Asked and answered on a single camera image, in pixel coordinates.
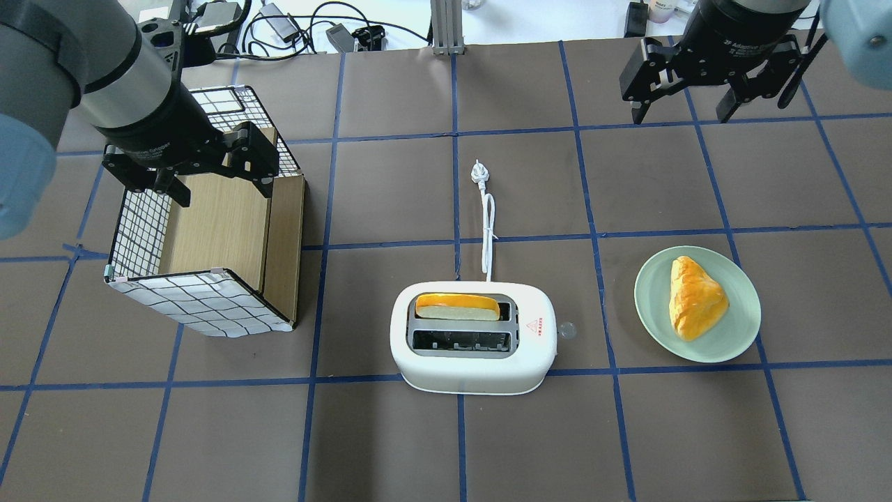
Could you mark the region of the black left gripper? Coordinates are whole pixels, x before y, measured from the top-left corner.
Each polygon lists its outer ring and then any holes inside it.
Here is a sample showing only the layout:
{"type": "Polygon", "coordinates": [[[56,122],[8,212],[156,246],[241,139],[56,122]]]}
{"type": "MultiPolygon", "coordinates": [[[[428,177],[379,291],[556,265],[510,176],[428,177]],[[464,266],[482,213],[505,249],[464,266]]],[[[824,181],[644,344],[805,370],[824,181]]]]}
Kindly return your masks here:
{"type": "Polygon", "coordinates": [[[146,119],[102,133],[106,171],[129,190],[153,190],[184,208],[191,191],[176,175],[241,178],[271,198],[279,174],[276,128],[245,119],[219,128],[187,90],[176,91],[146,119]]]}

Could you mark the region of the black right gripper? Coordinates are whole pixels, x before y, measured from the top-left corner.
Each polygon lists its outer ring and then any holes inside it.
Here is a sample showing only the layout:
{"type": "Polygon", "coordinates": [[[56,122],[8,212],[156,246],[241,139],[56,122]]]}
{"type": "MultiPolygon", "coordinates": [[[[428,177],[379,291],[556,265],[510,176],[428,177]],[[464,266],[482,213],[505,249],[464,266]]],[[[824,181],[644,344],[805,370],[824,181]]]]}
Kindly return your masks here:
{"type": "Polygon", "coordinates": [[[799,41],[791,34],[753,45],[697,24],[672,47],[641,39],[620,74],[620,92],[631,103],[633,124],[640,125],[663,91],[728,84],[716,106],[717,120],[727,123],[742,105],[781,90],[802,61],[799,41]]]}

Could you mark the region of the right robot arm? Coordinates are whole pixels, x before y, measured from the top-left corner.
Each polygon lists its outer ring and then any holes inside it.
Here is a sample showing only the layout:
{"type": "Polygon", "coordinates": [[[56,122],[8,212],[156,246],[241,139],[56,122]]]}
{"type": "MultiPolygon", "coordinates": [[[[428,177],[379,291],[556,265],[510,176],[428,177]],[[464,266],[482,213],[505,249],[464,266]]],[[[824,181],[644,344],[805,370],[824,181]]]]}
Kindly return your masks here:
{"type": "Polygon", "coordinates": [[[828,43],[864,86],[890,89],[889,1],[822,1],[807,39],[792,33],[806,1],[698,1],[674,45],[641,39],[620,75],[620,93],[640,124],[650,105],[695,86],[728,90],[716,106],[727,123],[756,98],[777,98],[786,108],[805,72],[828,43]]]}

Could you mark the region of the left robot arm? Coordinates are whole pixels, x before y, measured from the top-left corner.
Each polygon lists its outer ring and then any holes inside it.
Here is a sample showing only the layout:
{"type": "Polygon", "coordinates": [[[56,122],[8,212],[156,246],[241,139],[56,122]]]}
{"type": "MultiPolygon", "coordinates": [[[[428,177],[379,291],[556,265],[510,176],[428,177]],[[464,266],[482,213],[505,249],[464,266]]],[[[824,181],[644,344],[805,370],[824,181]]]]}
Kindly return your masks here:
{"type": "Polygon", "coordinates": [[[180,78],[215,60],[211,38],[241,15],[198,26],[181,17],[135,22],[116,1],[3,1],[1,233],[29,225],[56,166],[69,111],[107,140],[102,164],[127,190],[190,204],[182,176],[251,181],[272,196],[276,144],[253,123],[222,132],[180,78]]]}

